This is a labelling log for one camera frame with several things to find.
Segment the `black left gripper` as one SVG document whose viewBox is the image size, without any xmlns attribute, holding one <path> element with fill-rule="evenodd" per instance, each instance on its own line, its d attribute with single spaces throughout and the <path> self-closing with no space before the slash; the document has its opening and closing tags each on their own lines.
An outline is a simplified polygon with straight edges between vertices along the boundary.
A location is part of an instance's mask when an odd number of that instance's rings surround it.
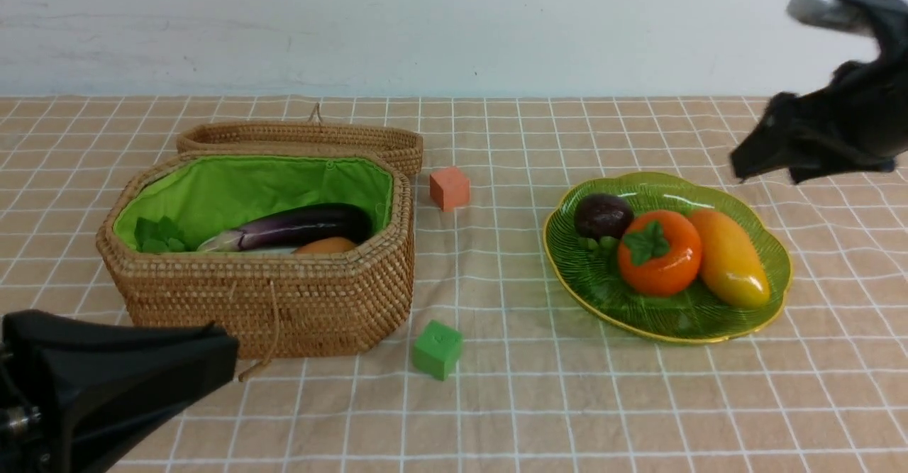
<svg viewBox="0 0 908 473">
<path fill-rule="evenodd" d="M 24 309 L 2 319 L 1 469 L 105 472 L 233 380 L 239 341 L 214 323 L 104 325 Z"/>
</svg>

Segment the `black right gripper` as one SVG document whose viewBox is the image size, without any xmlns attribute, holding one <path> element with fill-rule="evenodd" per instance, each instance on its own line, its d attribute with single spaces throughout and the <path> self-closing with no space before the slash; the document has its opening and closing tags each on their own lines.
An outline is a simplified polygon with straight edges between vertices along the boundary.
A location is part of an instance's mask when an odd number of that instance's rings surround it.
<svg viewBox="0 0 908 473">
<path fill-rule="evenodd" d="M 794 184 L 851 172 L 892 172 L 907 146 L 905 0 L 790 0 L 798 23 L 872 37 L 869 62 L 847 60 L 824 88 L 768 99 L 763 116 L 731 152 L 737 179 L 787 169 Z"/>
</svg>

